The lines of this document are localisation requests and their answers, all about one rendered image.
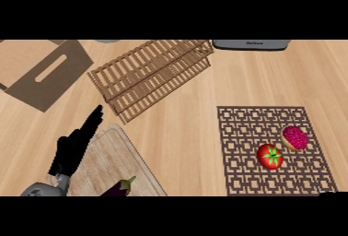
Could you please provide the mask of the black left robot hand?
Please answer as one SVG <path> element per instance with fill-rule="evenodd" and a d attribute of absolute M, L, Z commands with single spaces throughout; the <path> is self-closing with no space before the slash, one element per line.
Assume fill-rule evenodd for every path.
<path fill-rule="evenodd" d="M 95 129 L 103 121 L 101 115 L 101 106 L 97 105 L 81 128 L 75 129 L 69 136 L 58 138 L 56 155 L 48 169 L 51 176 L 64 175 L 70 177 L 73 175 Z"/>

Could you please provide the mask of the brown patterned placemat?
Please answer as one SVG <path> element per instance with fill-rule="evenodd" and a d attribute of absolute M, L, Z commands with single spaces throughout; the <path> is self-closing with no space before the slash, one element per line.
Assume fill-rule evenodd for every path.
<path fill-rule="evenodd" d="M 219 106 L 218 133 L 228 196 L 318 195 L 337 190 L 319 142 L 302 107 Z M 281 140 L 286 126 L 299 127 L 306 148 L 291 150 Z M 275 170 L 262 167 L 258 147 L 274 145 L 283 154 Z"/>

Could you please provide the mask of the red tomato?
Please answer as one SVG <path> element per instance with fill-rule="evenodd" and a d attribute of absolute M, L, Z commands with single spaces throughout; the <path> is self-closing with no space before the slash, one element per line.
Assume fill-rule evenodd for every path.
<path fill-rule="evenodd" d="M 263 144 L 256 150 L 256 159 L 263 168 L 277 170 L 283 164 L 283 154 L 272 144 Z"/>

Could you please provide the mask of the wooden tiered shelf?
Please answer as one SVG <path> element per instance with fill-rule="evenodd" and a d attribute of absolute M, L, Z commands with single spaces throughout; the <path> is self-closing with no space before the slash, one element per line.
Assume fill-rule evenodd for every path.
<path fill-rule="evenodd" d="M 126 124 L 210 66 L 207 40 L 150 40 L 86 73 Z"/>

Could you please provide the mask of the pale wooden cutting board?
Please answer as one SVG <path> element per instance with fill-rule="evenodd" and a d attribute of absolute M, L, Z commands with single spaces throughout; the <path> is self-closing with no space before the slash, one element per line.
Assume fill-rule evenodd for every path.
<path fill-rule="evenodd" d="M 129 196 L 166 196 L 125 131 L 117 124 L 110 124 L 89 139 L 67 195 L 98 196 L 131 177 Z"/>

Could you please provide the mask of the purple eggplant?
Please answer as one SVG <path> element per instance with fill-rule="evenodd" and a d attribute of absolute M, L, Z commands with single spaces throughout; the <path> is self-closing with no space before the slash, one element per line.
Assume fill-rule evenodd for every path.
<path fill-rule="evenodd" d="M 135 177 L 131 176 L 128 179 L 122 179 L 113 185 L 113 187 L 101 194 L 103 196 L 126 196 L 131 191 L 131 182 Z"/>

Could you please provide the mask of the brown open drawer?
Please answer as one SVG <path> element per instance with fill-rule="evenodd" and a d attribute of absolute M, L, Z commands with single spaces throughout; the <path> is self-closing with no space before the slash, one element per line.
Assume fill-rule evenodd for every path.
<path fill-rule="evenodd" d="M 0 83 L 0 89 L 41 112 L 51 107 L 94 63 L 78 40 L 51 40 L 51 42 L 57 44 L 57 48 L 17 81 L 8 87 Z M 66 59 L 42 77 L 42 80 L 36 81 L 36 76 L 63 55 Z"/>

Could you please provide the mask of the dark grey appliance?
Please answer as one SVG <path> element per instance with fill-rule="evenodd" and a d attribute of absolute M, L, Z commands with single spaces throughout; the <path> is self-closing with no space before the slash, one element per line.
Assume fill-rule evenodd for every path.
<path fill-rule="evenodd" d="M 283 51 L 289 40 L 212 40 L 218 49 L 237 51 Z"/>

